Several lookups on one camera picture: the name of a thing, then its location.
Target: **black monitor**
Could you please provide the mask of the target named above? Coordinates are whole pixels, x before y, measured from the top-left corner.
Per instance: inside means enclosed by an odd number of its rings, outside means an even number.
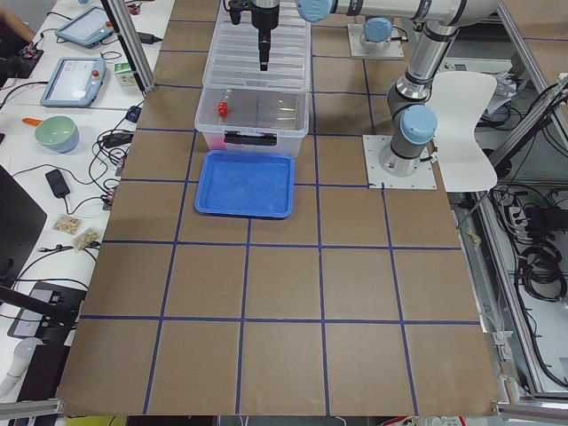
[[[42,208],[0,166],[0,285],[11,287],[18,278],[46,219]]]
[[[20,307],[8,335],[64,343],[85,292],[38,281],[30,296],[12,290],[42,233],[47,215],[0,166],[0,304]]]

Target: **box handle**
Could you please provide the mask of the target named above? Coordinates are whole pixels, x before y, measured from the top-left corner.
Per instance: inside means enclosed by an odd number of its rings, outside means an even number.
[[[260,136],[241,135],[238,131],[226,131],[225,143],[235,145],[276,146],[276,135],[263,133]]]

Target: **white desk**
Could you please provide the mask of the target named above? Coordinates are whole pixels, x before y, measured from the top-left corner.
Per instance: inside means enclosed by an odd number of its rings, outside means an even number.
[[[174,1],[155,0],[154,2],[143,3],[141,13],[132,16],[136,29],[163,38]],[[100,4],[100,2],[93,0],[88,4],[79,4],[76,0],[59,0],[53,11],[74,17],[94,4]],[[59,28],[65,22],[59,16],[48,16],[37,37],[39,37],[41,31],[47,28]],[[106,42],[115,38],[116,36],[112,35]],[[93,49],[85,49],[73,43],[56,43],[53,31],[45,33],[45,38],[39,44],[39,47],[44,50],[44,55],[36,69],[29,79],[19,80],[16,82],[16,85],[32,81],[49,80],[55,65],[59,58],[62,57],[91,58],[99,57],[102,51],[118,51],[122,53],[122,57],[117,61],[127,61],[118,42],[100,45]],[[144,45],[144,51],[152,68],[154,68],[158,58],[159,49],[159,43]],[[11,174],[14,174],[20,170],[49,163],[73,171],[82,181],[89,181],[87,168],[93,158],[91,146],[97,135],[104,130],[112,129],[124,117],[124,110],[138,104],[143,99],[137,86],[121,87],[118,84],[113,76],[113,64],[115,62],[107,62],[106,79],[98,98],[91,108],[46,108],[39,106],[39,99],[45,87],[43,85],[30,86],[15,92],[3,110],[0,111],[0,131],[6,135],[4,142],[0,144],[0,164]],[[3,99],[6,92],[4,91],[4,93],[0,94],[0,98]],[[34,136],[35,128],[21,122],[21,119],[24,117],[46,119],[53,115],[71,117],[79,129],[79,144],[67,154],[57,154],[39,146]],[[136,126],[129,122],[123,122],[120,127],[122,129],[134,130]],[[70,245],[74,238],[72,235],[52,229],[53,223],[58,216],[65,213],[65,205],[62,200],[57,200],[53,197],[45,180],[44,174],[51,169],[50,167],[45,167],[22,173],[16,177],[16,180],[48,215],[42,234],[35,245],[35,250],[24,267],[43,255],[43,253],[37,251],[38,248],[52,248],[57,244]],[[93,176],[97,177],[103,169],[99,162],[96,161],[93,166]],[[102,183],[106,178],[113,178],[114,170],[114,167],[109,167],[109,170],[99,182]],[[63,172],[63,174],[71,190],[71,194],[67,197],[71,209],[86,198],[101,195],[101,191],[96,185],[79,185],[66,172]],[[108,212],[103,211],[101,207],[101,201],[89,201],[77,211],[74,216],[83,220],[79,233],[89,226],[94,226],[101,232],[104,232],[107,225]],[[23,278],[69,278],[79,280],[88,285],[94,264],[94,261],[86,253],[76,253],[74,250],[69,250],[45,258],[34,265]],[[57,282],[57,284],[68,285],[71,288],[82,288],[74,283]],[[18,285],[18,290],[28,294],[33,285],[33,282],[21,282]],[[8,304],[0,306],[0,313],[10,317],[16,316],[19,310],[19,308]],[[20,339],[7,336],[6,332],[11,324],[11,319],[0,318],[0,380],[4,377],[12,362],[14,347],[20,341]],[[73,333],[67,339],[67,343],[72,341]],[[15,401],[20,391],[21,383],[22,381],[0,402]],[[0,425],[4,426],[7,423],[0,422]]]
[[[53,11],[69,17],[75,17],[94,4],[100,5],[100,2],[92,0],[88,4],[79,4],[76,0],[59,0],[53,8]],[[155,0],[153,2],[143,3],[141,13],[139,15],[131,15],[137,31],[154,34],[155,36],[163,38],[173,4],[174,0]],[[42,31],[48,28],[60,28],[66,22],[67,20],[60,16],[49,15],[37,32],[35,39],[39,39],[39,34],[41,34]],[[116,40],[116,35],[111,35],[104,42],[109,43],[113,40]],[[158,59],[160,46],[160,43],[143,45],[144,53],[152,69],[154,69]],[[91,49],[86,49],[74,43],[57,43],[57,37],[54,31],[45,31],[44,39],[38,44],[38,47],[44,50],[42,58],[38,62],[32,75],[27,80],[18,80],[16,85],[33,81],[48,81],[53,74],[53,70],[59,58],[100,58],[102,52],[118,51],[122,54],[119,59],[108,60],[106,62],[105,80],[91,108],[126,110],[130,106],[142,101],[143,97],[137,85],[122,87],[113,75],[114,63],[128,61],[118,41],[109,45],[99,44]],[[14,93],[13,97],[11,97],[8,102],[23,105],[38,105],[44,89],[44,85],[38,85],[30,90]]]
[[[57,154],[40,146],[34,137],[36,128],[21,122],[21,118],[24,116],[46,119],[57,114],[71,117],[79,129],[79,144],[67,154]],[[53,109],[43,106],[23,105],[12,105],[10,108],[6,108],[0,112],[0,129],[6,133],[3,143],[0,144],[0,164],[11,174],[14,174],[17,171],[29,169],[39,164],[49,163],[73,171],[82,181],[89,181],[87,167],[93,158],[91,153],[93,142],[101,131],[112,129],[124,116],[124,112],[98,110],[96,112],[96,121],[93,121],[92,114],[93,112],[87,109],[76,108]],[[134,130],[135,126],[125,122],[121,125],[121,128]],[[53,223],[59,215],[65,213],[63,201],[53,197],[44,176],[47,171],[52,169],[51,167],[44,167],[22,173],[16,177],[18,183],[26,189],[29,195],[48,215],[35,250],[26,264],[33,262],[44,254],[37,251],[40,247],[52,248],[57,244],[70,245],[74,238],[72,235],[52,229]],[[97,177],[103,170],[104,168],[100,166],[99,162],[95,162],[93,176]],[[99,182],[102,183],[106,178],[114,178],[114,170],[114,167],[110,167]],[[71,194],[67,197],[71,209],[81,200],[101,195],[100,189],[94,184],[79,185],[65,171],[63,174],[71,190]],[[107,226],[108,212],[102,210],[102,201],[89,201],[74,216],[81,218],[83,221],[78,231],[79,233],[89,226],[94,226],[100,231],[104,231]],[[42,260],[34,265],[22,278],[71,278],[88,285],[94,264],[93,260],[86,253],[76,253],[74,250],[69,250]],[[57,282],[57,284],[82,288],[74,283]],[[34,283],[21,282],[18,285],[18,290],[26,294],[29,293],[33,285]],[[18,311],[19,308],[8,304],[0,306],[0,313],[6,316],[14,317]],[[8,370],[12,360],[13,348],[20,341],[6,335],[11,324],[11,319],[0,317],[0,348],[2,348],[0,350],[0,377],[4,377],[5,372]],[[20,383],[3,402],[17,398]]]

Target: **clear plastic storage box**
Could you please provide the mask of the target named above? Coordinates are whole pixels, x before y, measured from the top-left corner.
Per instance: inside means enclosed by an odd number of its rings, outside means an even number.
[[[298,155],[309,126],[311,42],[295,2],[282,0],[268,71],[260,71],[250,13],[234,26],[220,8],[195,116],[209,149]]]

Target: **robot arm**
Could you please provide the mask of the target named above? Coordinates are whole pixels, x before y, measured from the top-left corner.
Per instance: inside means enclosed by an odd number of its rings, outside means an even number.
[[[475,24],[494,12],[500,0],[296,0],[307,21],[324,20],[330,13],[382,16],[426,21],[420,42],[402,75],[390,88],[388,103],[395,132],[382,153],[383,167],[393,175],[414,172],[423,148],[437,127],[436,116],[424,105],[434,75],[459,28]],[[280,0],[232,0],[231,9],[252,12],[258,29],[261,70],[268,66],[270,31],[278,26]]]

